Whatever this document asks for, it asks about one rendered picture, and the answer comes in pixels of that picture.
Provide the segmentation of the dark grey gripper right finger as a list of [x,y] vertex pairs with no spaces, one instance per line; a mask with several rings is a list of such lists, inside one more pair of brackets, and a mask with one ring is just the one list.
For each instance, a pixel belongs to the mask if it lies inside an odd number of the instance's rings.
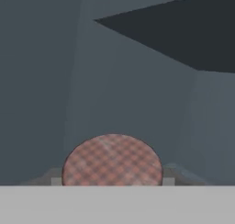
[[196,186],[209,185],[209,182],[176,163],[168,163],[163,166],[162,184]]

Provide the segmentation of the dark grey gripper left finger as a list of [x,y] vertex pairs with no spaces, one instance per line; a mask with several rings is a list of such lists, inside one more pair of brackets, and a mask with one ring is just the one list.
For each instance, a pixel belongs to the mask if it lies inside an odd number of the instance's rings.
[[38,178],[21,183],[21,185],[61,185],[62,184],[62,169],[49,169],[44,175]]

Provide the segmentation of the jam jar with checkered lid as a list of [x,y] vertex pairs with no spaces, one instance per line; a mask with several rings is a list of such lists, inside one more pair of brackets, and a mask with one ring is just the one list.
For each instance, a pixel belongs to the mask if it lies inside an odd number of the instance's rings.
[[63,185],[162,185],[162,163],[152,147],[128,135],[106,134],[76,146],[62,167]]

